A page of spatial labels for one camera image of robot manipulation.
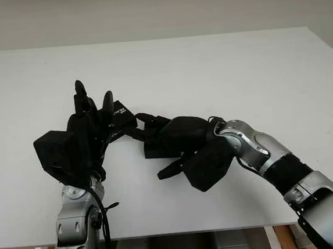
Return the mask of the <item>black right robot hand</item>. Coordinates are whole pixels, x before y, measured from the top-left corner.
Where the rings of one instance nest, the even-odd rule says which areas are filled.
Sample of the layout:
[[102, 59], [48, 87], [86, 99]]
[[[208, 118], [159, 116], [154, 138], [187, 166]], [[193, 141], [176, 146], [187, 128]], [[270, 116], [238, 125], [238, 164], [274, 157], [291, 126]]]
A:
[[182, 173], [184, 163], [214, 139], [215, 126], [224, 123], [216, 116], [206, 120], [194, 116], [169, 119], [138, 113], [135, 118], [144, 123], [144, 128], [126, 126], [123, 132], [144, 143], [145, 158], [176, 158], [157, 173], [160, 180]]

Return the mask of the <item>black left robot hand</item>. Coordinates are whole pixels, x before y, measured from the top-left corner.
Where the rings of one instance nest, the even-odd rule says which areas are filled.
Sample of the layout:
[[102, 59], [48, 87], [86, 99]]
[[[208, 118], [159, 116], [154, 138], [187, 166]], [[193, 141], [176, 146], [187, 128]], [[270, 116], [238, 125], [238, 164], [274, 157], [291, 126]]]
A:
[[88, 175], [96, 174], [103, 182], [106, 171], [102, 167], [105, 151], [114, 131], [113, 94], [107, 91], [102, 108], [98, 109], [80, 80], [75, 81], [75, 113], [68, 119], [67, 130], [76, 136], [83, 157], [83, 167]]

